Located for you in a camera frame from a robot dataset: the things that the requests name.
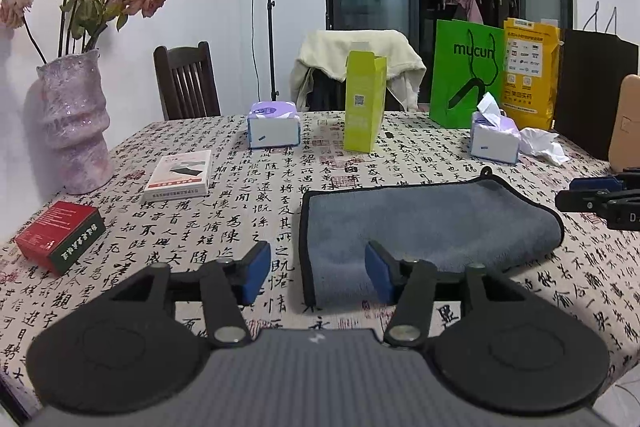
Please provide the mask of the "purple and grey towel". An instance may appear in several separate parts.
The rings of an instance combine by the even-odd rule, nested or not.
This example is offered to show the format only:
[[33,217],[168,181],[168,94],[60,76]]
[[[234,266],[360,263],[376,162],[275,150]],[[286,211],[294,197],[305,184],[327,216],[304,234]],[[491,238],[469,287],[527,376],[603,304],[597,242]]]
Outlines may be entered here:
[[539,260],[564,239],[561,217],[488,167],[470,180],[344,191],[309,191],[299,217],[304,303],[333,310],[373,300],[366,246],[460,272],[470,263],[508,271]]

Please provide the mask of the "beige plastic case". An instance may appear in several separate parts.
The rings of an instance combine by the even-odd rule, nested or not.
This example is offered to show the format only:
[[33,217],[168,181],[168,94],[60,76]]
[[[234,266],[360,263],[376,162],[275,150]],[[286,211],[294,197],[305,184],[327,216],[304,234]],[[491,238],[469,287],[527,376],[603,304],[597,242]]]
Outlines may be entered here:
[[615,173],[640,166],[640,76],[627,75],[620,85],[608,162]]

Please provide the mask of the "crumpled white tissue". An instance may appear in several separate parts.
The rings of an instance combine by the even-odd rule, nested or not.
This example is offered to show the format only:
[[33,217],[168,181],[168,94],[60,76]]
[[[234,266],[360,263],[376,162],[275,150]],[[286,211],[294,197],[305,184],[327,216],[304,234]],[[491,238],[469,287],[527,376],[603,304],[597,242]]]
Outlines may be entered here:
[[523,128],[520,130],[520,152],[542,158],[555,166],[563,166],[570,158],[565,154],[558,142],[559,135],[538,128]]

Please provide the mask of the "black paper bag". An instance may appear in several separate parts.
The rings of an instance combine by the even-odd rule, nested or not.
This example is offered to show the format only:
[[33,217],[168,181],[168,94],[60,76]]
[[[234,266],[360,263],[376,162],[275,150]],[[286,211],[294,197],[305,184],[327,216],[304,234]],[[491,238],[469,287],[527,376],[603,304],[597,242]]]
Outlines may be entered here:
[[561,32],[558,94],[553,128],[605,161],[612,141],[624,78],[638,72],[639,47],[616,34]]

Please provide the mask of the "red and green box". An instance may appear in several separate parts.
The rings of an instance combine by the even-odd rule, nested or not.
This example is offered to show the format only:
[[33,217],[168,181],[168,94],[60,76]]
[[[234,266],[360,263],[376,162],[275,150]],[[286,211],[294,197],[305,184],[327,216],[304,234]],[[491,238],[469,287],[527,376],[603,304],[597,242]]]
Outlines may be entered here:
[[15,236],[22,255],[59,277],[105,232],[96,207],[58,201]]

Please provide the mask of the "right purple tissue box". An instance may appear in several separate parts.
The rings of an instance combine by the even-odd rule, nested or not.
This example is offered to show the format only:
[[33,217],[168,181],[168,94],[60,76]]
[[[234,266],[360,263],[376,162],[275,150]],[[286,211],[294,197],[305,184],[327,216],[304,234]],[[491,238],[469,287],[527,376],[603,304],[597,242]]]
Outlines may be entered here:
[[516,164],[520,153],[521,135],[512,118],[500,110],[489,92],[477,103],[470,129],[474,158],[503,164]]

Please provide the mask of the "purple tissue box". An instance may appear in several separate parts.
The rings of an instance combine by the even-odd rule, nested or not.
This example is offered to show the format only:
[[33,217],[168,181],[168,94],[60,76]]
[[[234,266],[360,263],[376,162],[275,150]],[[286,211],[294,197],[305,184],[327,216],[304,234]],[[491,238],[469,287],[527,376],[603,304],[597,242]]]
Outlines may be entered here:
[[288,101],[256,102],[247,114],[248,147],[252,150],[297,147],[302,122]]
[[489,92],[477,103],[470,129],[474,158],[503,164],[516,164],[520,153],[521,135],[512,118],[500,110]]

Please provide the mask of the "calligraphy print tablecloth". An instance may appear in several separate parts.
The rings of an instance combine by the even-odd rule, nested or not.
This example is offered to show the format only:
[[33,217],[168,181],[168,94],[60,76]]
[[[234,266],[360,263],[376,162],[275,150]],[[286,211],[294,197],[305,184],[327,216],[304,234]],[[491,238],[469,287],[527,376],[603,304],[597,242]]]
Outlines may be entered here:
[[[469,132],[442,129],[425,114],[386,113],[370,155],[342,151],[341,113],[302,115],[297,148],[251,151],[246,117],[226,116],[145,126],[112,152],[115,177],[85,196],[56,195],[96,207],[106,231],[63,277],[32,265],[12,242],[1,245],[1,377],[28,416],[40,409],[26,374],[32,340],[102,291],[149,263],[176,271],[217,258],[242,257],[261,239],[271,244],[270,274],[243,314],[250,332],[374,329],[382,335],[392,309],[371,300],[347,311],[305,307],[297,263],[300,207],[308,190],[345,190],[471,179],[483,162],[469,154]],[[560,139],[562,167],[521,156],[514,166],[488,164],[534,202],[553,208],[574,178],[607,174],[608,164]],[[142,202],[142,190],[167,153],[212,150],[205,198]],[[639,232],[612,231],[593,215],[562,215],[563,244],[510,277],[592,327],[611,357],[608,383],[639,364]]]

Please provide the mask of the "yellow plastic bag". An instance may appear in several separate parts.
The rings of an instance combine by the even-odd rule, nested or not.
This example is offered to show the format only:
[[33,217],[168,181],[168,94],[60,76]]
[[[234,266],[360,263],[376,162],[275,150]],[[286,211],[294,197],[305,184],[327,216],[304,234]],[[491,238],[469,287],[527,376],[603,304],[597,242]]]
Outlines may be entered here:
[[560,30],[553,25],[510,18],[500,106],[518,129],[550,130],[559,83]]

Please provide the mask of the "white flat box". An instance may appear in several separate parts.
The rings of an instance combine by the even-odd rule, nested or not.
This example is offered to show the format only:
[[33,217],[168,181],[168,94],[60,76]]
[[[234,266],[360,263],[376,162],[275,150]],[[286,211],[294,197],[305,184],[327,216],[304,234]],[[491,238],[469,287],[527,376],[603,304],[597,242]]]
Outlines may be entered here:
[[208,194],[212,151],[195,151],[163,156],[144,187],[142,201],[170,201]]

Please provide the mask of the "green mucun paper bag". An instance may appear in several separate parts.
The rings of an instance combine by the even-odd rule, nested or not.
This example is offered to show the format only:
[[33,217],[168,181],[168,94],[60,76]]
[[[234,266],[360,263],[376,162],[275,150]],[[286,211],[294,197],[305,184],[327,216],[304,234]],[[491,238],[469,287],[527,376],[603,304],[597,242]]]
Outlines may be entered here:
[[484,95],[499,100],[506,39],[501,28],[452,20],[436,25],[430,117],[444,128],[469,129]]

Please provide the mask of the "pink speckled vase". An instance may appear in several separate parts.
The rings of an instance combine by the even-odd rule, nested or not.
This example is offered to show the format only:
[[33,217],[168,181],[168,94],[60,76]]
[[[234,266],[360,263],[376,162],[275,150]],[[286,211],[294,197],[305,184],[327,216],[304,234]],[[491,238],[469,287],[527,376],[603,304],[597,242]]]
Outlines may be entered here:
[[55,156],[67,193],[81,195],[114,175],[104,139],[111,125],[99,68],[100,53],[69,54],[37,69],[44,142]]

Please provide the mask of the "left purple tissue box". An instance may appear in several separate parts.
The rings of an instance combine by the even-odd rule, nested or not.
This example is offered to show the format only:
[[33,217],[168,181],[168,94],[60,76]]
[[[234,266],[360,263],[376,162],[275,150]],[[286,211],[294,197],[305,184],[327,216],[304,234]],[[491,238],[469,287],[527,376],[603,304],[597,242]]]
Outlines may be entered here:
[[288,101],[256,102],[247,114],[248,147],[252,150],[297,147],[302,122]]

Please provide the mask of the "dark wooden chair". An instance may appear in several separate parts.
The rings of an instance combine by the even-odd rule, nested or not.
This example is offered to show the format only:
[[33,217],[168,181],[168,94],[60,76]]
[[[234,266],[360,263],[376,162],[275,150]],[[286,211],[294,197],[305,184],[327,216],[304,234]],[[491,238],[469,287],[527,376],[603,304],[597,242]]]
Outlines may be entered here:
[[153,60],[166,121],[221,115],[208,43],[159,46]]

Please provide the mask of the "lime green carton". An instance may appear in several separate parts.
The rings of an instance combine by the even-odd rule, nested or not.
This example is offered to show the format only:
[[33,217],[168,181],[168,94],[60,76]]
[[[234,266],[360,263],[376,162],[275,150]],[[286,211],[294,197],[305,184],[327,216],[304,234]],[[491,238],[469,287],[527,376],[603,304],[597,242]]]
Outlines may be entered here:
[[349,50],[345,77],[344,149],[371,153],[383,121],[386,97],[386,57],[367,42]]

